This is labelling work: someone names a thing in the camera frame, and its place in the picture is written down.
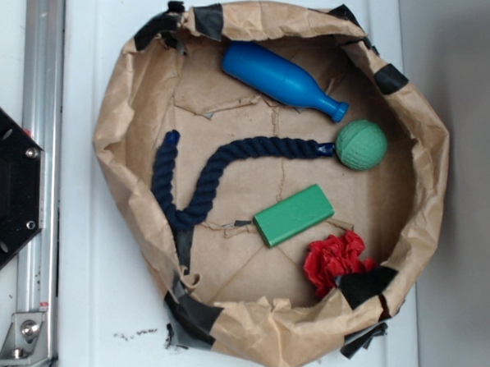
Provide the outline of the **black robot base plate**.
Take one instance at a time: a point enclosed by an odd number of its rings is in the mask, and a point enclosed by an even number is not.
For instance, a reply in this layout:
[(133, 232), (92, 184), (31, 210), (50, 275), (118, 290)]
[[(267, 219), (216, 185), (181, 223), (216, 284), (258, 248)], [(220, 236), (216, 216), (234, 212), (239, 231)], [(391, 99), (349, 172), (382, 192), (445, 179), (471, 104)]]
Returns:
[(0, 271), (41, 231), (43, 156), (0, 108)]

